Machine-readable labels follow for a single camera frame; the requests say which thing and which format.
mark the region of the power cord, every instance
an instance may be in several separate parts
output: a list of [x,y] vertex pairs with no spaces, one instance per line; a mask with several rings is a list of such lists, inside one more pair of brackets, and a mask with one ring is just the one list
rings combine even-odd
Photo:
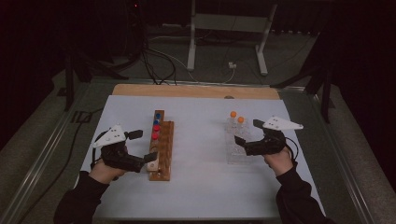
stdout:
[[49,186],[43,191],[43,193],[41,193],[41,195],[35,200],[35,202],[27,209],[27,211],[23,214],[23,216],[21,217],[20,221],[18,222],[18,224],[21,224],[27,217],[27,215],[29,215],[30,212],[32,212],[33,208],[41,201],[41,199],[46,195],[46,193],[53,187],[53,185],[56,183],[56,181],[58,181],[58,179],[61,177],[61,175],[63,174],[64,170],[66,169],[67,165],[69,164],[73,151],[74,151],[74,144],[76,143],[76,139],[77,139],[77,135],[78,135],[78,131],[81,128],[82,124],[84,123],[84,120],[86,120],[87,118],[91,117],[93,114],[102,111],[103,108],[97,109],[95,111],[92,112],[85,112],[88,113],[88,115],[85,117],[85,119],[82,119],[81,122],[79,123],[75,134],[73,136],[73,141],[72,144],[70,145],[70,149],[69,149],[69,154],[67,156],[67,160],[66,163],[64,164],[64,166],[62,167],[61,171],[59,172],[59,174],[56,175],[55,179],[52,180],[52,182],[49,184]]

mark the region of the person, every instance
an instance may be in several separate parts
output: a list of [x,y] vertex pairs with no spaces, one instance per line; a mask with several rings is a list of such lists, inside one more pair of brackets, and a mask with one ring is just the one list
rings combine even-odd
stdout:
[[[283,223],[334,223],[322,214],[318,202],[311,197],[311,185],[298,175],[297,162],[291,159],[286,147],[279,153],[263,156],[281,184],[276,195],[276,204]],[[53,218],[54,223],[92,223],[92,216],[101,203],[103,193],[114,178],[125,173],[121,169],[106,166],[102,160],[89,173],[81,171],[76,187],[67,191],[59,202]]]

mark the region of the black sweater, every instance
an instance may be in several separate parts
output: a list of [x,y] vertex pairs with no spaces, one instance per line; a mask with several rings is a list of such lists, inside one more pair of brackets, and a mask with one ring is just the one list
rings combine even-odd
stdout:
[[[276,178],[282,185],[276,195],[276,203],[285,224],[333,224],[323,216],[318,202],[312,198],[311,186],[296,172],[296,166]],[[92,223],[96,207],[109,185],[97,182],[81,171],[76,187],[66,192],[55,212],[54,223]]]

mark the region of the floor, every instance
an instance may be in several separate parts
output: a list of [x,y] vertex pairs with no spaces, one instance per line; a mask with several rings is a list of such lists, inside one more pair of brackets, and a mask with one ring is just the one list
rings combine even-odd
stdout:
[[[26,214],[21,223],[51,223],[54,209],[64,192],[73,187],[73,180],[76,179],[80,165],[85,157],[92,134],[100,118],[100,113],[92,116],[90,123],[79,124],[73,122],[76,111],[94,111],[100,109],[106,103],[106,97],[111,94],[112,89],[118,83],[152,83],[146,65],[152,66],[156,81],[174,74],[176,77],[167,78],[163,84],[169,85],[249,85],[268,86],[276,84],[289,77],[298,74],[304,59],[309,50],[315,44],[316,38],[309,35],[299,34],[270,34],[264,49],[264,57],[269,68],[268,76],[259,74],[258,65],[255,58],[254,46],[261,37],[254,34],[240,34],[229,32],[221,34],[211,34],[202,31],[200,35],[206,36],[206,41],[210,45],[202,44],[203,39],[198,43],[195,70],[188,72],[185,68],[188,55],[189,38],[186,28],[163,27],[150,30],[147,50],[148,60],[136,62],[133,66],[120,72],[128,77],[126,81],[115,80],[104,76],[100,71],[92,71],[94,78],[91,83],[78,83],[76,81],[76,101],[70,111],[64,112],[63,97],[57,96],[60,88],[64,87],[64,73],[54,78],[56,88],[52,94],[40,105],[37,111],[20,128],[15,136],[9,141],[0,152],[0,213],[7,213],[8,204],[14,200],[21,200],[20,206],[15,205],[16,220],[21,220],[19,215]],[[171,36],[179,31],[179,36]],[[170,61],[152,55],[155,51],[170,58]],[[116,62],[122,62],[123,58],[115,58]],[[228,67],[228,62],[236,64],[235,69]],[[290,112],[295,118],[310,120],[312,114],[304,114],[297,108],[313,107],[311,101],[300,90],[309,78],[300,80],[292,85],[288,91],[283,91],[281,97],[285,99],[288,108],[296,108]],[[378,165],[373,159],[370,148],[359,130],[359,126],[347,109],[342,100],[342,96],[336,87],[332,89],[332,105],[330,109],[331,125],[321,124],[312,126],[309,132],[302,134],[299,141],[307,146],[319,148],[318,151],[307,152],[307,160],[314,179],[318,180],[317,186],[321,186],[320,197],[326,204],[327,215],[337,223],[392,223],[392,205],[396,200],[392,194],[384,194],[389,191],[389,186],[384,180],[384,176],[378,171]],[[316,134],[318,130],[331,130],[322,135]],[[331,152],[327,145],[323,145],[323,139],[331,135],[336,139],[335,148],[341,148],[341,157],[338,152]],[[43,170],[37,171],[35,178],[31,178],[31,185],[35,188],[25,189],[26,197],[18,197],[17,189],[21,186],[22,180],[28,174],[35,158],[43,150],[49,149],[48,160],[43,164]],[[47,189],[51,180],[62,170],[69,155],[69,150],[74,151],[72,160],[67,164],[61,177],[55,182],[53,187]],[[329,182],[329,178],[336,179],[337,183]],[[350,195],[350,192],[362,194],[363,201],[355,201],[359,195]],[[43,198],[29,208],[36,200],[43,195]],[[95,220],[94,223],[119,223],[109,220]],[[125,223],[158,223],[151,222],[125,222]],[[170,223],[201,223],[178,221]],[[280,223],[280,220],[248,220],[248,221],[216,221],[211,223]]]

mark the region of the gray carpet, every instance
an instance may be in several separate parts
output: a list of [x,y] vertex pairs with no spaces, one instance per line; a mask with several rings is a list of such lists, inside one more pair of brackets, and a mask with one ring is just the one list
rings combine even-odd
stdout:
[[[233,75],[227,68],[228,61],[236,62],[237,67],[229,84],[268,85],[292,77],[297,74],[306,58],[307,53],[315,43],[314,37],[305,35],[270,35],[265,47],[264,56],[269,67],[269,75],[262,77],[258,73],[255,59],[254,45],[258,37],[251,35],[242,42],[230,46],[213,45],[197,47],[196,69],[188,73],[181,63],[186,63],[188,54],[188,40],[186,38],[157,38],[149,41],[151,49],[178,58],[174,61],[177,68],[177,84],[203,84],[206,82],[223,83]],[[165,77],[172,72],[170,63],[164,59],[149,55],[159,77]],[[58,174],[66,162],[67,155],[76,131],[78,134],[73,147],[72,160],[56,184],[46,192],[45,196],[30,211],[22,223],[51,223],[57,203],[66,190],[73,188],[78,170],[84,160],[88,146],[95,131],[101,112],[95,113],[89,123],[84,123],[78,129],[78,123],[71,122],[75,111],[95,111],[104,107],[106,98],[111,94],[114,86],[120,81],[104,77],[94,71],[95,77],[90,84],[79,84],[78,100],[69,113],[63,112],[65,99],[56,96],[59,88],[64,86],[64,74],[55,77],[56,89],[47,97],[37,111],[29,118],[15,134],[11,141],[0,152],[0,214],[4,214],[7,206],[21,185],[35,158],[46,147],[51,134],[62,117],[66,121],[64,132],[60,133],[59,142],[55,142],[53,154],[38,179],[34,190],[21,213],[43,193],[52,179]],[[130,79],[123,83],[150,83],[146,68],[142,62],[121,72]],[[174,84],[173,78],[166,82]],[[294,83],[294,86],[304,86],[307,79]],[[361,221],[359,207],[352,200],[342,168],[338,165],[339,158],[333,150],[333,142],[323,131],[329,129],[334,133],[346,159],[359,190],[368,203],[370,214],[375,223],[394,223],[396,220],[393,210],[396,207],[394,191],[389,191],[386,179],[381,174],[378,164],[370,148],[361,134],[359,126],[351,117],[342,97],[336,88],[332,92],[334,107],[330,109],[331,125],[325,125],[318,116],[312,97],[299,91],[282,91],[282,99],[293,120],[304,123],[304,132],[297,133],[300,144],[304,148],[304,155],[318,187],[327,216],[337,223],[364,223]],[[94,223],[119,223],[110,220],[95,220]],[[156,222],[125,222],[125,223],[158,223]],[[167,223],[191,223],[175,221]],[[211,223],[262,223],[261,220],[247,221],[212,221]],[[263,223],[280,223],[279,220],[265,220]]]

